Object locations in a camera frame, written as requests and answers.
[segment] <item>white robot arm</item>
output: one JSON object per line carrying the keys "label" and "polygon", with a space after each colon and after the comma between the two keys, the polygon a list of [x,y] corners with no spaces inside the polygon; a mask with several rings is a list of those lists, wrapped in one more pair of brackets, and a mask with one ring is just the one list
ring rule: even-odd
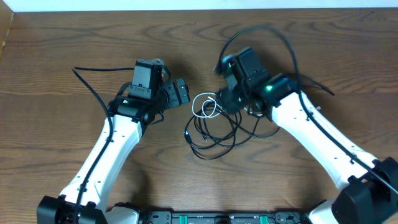
{"label": "white robot arm", "polygon": [[[339,130],[337,130],[308,100],[302,93],[305,106],[313,113],[312,116],[325,128],[335,139],[337,139],[351,153],[356,154],[359,159],[369,167],[376,159],[372,154],[364,151]],[[323,166],[338,190],[343,190],[349,185],[348,179],[353,175],[362,177],[367,170],[358,163],[353,162],[341,149],[332,143],[315,125],[307,118],[299,101],[297,93],[280,100],[280,106],[272,108],[272,120],[280,127],[293,135]],[[309,213],[312,223],[338,223],[332,214],[333,201],[326,201]]]}
{"label": "white robot arm", "polygon": [[[119,175],[127,156],[142,136],[140,122],[135,123],[131,118],[122,115],[113,116],[112,122],[114,126],[112,141],[90,175],[86,190],[81,198],[82,205],[86,205],[88,202],[95,203],[95,207],[102,210],[104,213],[109,193],[113,188],[116,177]],[[60,195],[65,195],[65,200],[67,202],[76,203],[80,185],[83,183],[88,169],[100,153],[108,135],[109,124],[108,121],[105,120],[101,136],[90,152],[87,160],[76,174],[75,178],[73,178],[69,185],[60,193]]]}

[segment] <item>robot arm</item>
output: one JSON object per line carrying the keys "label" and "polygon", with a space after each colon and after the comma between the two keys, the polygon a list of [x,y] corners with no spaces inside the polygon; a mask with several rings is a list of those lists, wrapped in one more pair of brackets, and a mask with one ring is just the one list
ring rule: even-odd
{"label": "robot arm", "polygon": [[[131,118],[121,115],[113,116],[112,122],[114,125],[113,141],[110,142],[93,173],[90,175],[86,190],[81,198],[82,205],[87,205],[89,202],[95,203],[95,208],[102,210],[103,213],[105,213],[109,193],[113,188],[116,177],[118,176],[124,161],[142,136],[140,122],[135,123]],[[87,174],[88,169],[100,153],[100,150],[108,137],[108,133],[109,125],[108,121],[105,120],[101,136],[93,150],[90,152],[87,160],[69,185],[60,193],[60,195],[65,196],[65,201],[76,203],[80,185],[83,182],[84,176]]]}
{"label": "robot arm", "polygon": [[303,103],[315,121],[372,172],[352,161],[304,112],[296,82],[284,74],[271,78],[253,49],[225,57],[218,68],[228,85],[218,92],[223,109],[253,108],[250,113],[259,112],[274,121],[314,156],[340,190],[336,200],[322,203],[307,215],[312,223],[380,223],[398,211],[398,195],[373,175],[396,189],[398,163],[393,158],[380,162],[355,145],[301,92]]}
{"label": "robot arm", "polygon": [[[168,79],[163,81],[162,77],[165,75]],[[153,122],[155,115],[160,114],[162,121],[165,110],[188,103],[190,99],[184,80],[179,78],[174,83],[169,70],[160,59],[138,60],[133,81],[128,85],[129,93],[122,96],[126,88],[127,85],[123,85],[108,105],[113,130],[109,129],[108,121],[105,120],[97,143],[77,175],[61,191],[58,198],[45,196],[42,199],[37,208],[37,223],[70,222],[74,219],[77,205],[79,223],[137,222],[138,213],[132,209],[118,207],[105,213],[109,193],[127,156],[148,125],[159,122]],[[113,131],[112,140],[88,176],[88,171],[97,160],[110,131]],[[84,186],[83,179],[86,176],[88,181],[79,204],[78,194]]]}
{"label": "robot arm", "polygon": [[[369,167],[374,167],[373,160],[377,159],[372,154],[364,151],[339,130],[337,130],[308,100],[302,93],[305,106],[313,113],[313,117],[325,128],[335,139],[337,139],[351,153],[356,154],[359,159]],[[343,190],[349,185],[348,178],[352,175],[360,178],[367,170],[351,159],[333,144],[315,125],[307,118],[299,101],[297,93],[291,93],[280,100],[280,106],[272,108],[272,120],[281,128],[284,128],[294,136],[323,166],[336,185]]]}

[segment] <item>tangled cable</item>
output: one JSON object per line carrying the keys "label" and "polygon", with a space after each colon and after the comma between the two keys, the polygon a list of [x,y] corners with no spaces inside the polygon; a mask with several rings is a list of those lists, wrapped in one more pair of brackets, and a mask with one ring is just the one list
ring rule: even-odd
{"label": "tangled cable", "polygon": [[[253,130],[248,131],[247,129],[245,129],[241,126],[242,114],[240,111],[234,112],[233,113],[234,119],[232,119],[227,112],[223,111],[219,102],[212,97],[208,97],[209,100],[205,100],[203,102],[203,104],[201,106],[201,110],[195,112],[194,106],[195,106],[196,99],[199,96],[203,96],[203,95],[214,95],[217,97],[217,95],[215,93],[211,93],[211,92],[200,93],[199,95],[197,95],[192,102],[193,116],[191,117],[191,119],[189,119],[189,121],[185,127],[185,130],[184,130],[185,140],[190,145],[191,150],[194,153],[194,155],[196,155],[199,159],[203,159],[203,160],[218,159],[221,156],[224,156],[227,153],[229,153],[234,147],[240,146],[240,145],[246,143],[251,138],[263,138],[263,139],[269,138],[269,137],[273,136],[274,134],[276,134],[276,132],[278,132],[278,130],[279,130],[279,127],[277,127],[276,130],[271,134],[268,134],[265,136],[258,136],[254,133],[256,132],[257,125],[261,118],[257,118],[257,121],[253,127]],[[226,118],[229,121],[229,124],[231,125],[231,131],[223,137],[216,137],[216,136],[213,136],[212,134],[210,134],[208,126],[206,124],[207,118],[215,118],[218,115],[222,115],[224,118]],[[204,140],[205,141],[212,140],[214,142],[213,144],[211,144],[209,146],[199,146],[198,144],[196,144],[192,141],[190,134],[188,132],[188,127],[189,127],[189,124],[192,122],[192,120],[193,120],[195,129],[202,135]],[[237,143],[236,142],[236,132],[239,129],[241,131],[243,131],[244,133],[246,133],[247,135],[249,135],[249,137],[246,138],[245,140]],[[229,139],[233,140],[232,144],[222,144],[223,141],[227,141]],[[227,147],[228,149],[225,152],[222,152],[221,154],[219,154],[215,157],[203,156],[202,152],[198,151],[198,150],[204,151],[206,149],[211,149],[212,147],[215,147],[215,146]]]}

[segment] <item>wooden table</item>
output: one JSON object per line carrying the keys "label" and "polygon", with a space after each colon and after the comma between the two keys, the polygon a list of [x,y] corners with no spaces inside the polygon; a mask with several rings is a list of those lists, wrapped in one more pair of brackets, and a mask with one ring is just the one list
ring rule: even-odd
{"label": "wooden table", "polygon": [[[378,158],[398,159],[397,9],[17,13],[0,61],[0,223],[35,223],[42,197],[60,193],[99,136],[104,112],[72,66],[126,67],[161,58],[193,97],[226,85],[212,72],[220,50],[254,24],[287,34],[302,73],[336,93],[310,91],[310,98],[338,129]],[[248,45],[273,74],[292,72],[288,51],[273,35],[242,36],[228,52]],[[82,75],[105,102],[132,80],[131,72]],[[284,130],[216,161],[197,159],[182,134],[191,115],[190,105],[181,106],[147,129],[110,205],[305,210],[336,197],[321,165]],[[225,125],[212,129],[229,130],[217,122]],[[254,122],[245,118],[244,126]],[[259,134],[274,129],[261,123]]]}

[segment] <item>white cable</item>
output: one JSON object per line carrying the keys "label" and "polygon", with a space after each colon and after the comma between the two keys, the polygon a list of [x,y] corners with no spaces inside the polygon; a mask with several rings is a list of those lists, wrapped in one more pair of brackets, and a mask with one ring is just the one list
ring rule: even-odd
{"label": "white cable", "polygon": [[[199,96],[203,96],[203,95],[215,95],[215,96],[217,96],[216,93],[211,93],[211,92],[208,92],[208,93],[200,93],[200,94],[198,94],[198,95],[193,99],[193,101],[192,101],[192,113],[193,113],[193,115],[195,115],[195,116],[198,117],[198,118],[215,118],[215,117],[217,117],[218,115],[220,115],[220,113],[214,115],[214,113],[216,112],[217,106],[218,106],[219,109],[221,109],[221,106],[217,103],[217,101],[216,101],[214,98],[212,98],[212,97],[210,97],[210,96],[207,96],[207,98],[209,98],[209,100],[205,100],[205,101],[203,102],[203,104],[201,105],[201,110],[202,110],[202,112],[203,112],[203,114],[204,114],[205,116],[200,116],[200,115],[198,115],[198,114],[195,113],[195,109],[194,109],[194,107],[195,107],[195,101],[196,101],[196,99],[197,99]],[[205,104],[206,104],[207,102],[214,102],[214,108],[213,108],[213,111],[211,112],[210,115],[207,115],[207,114],[205,113]]]}

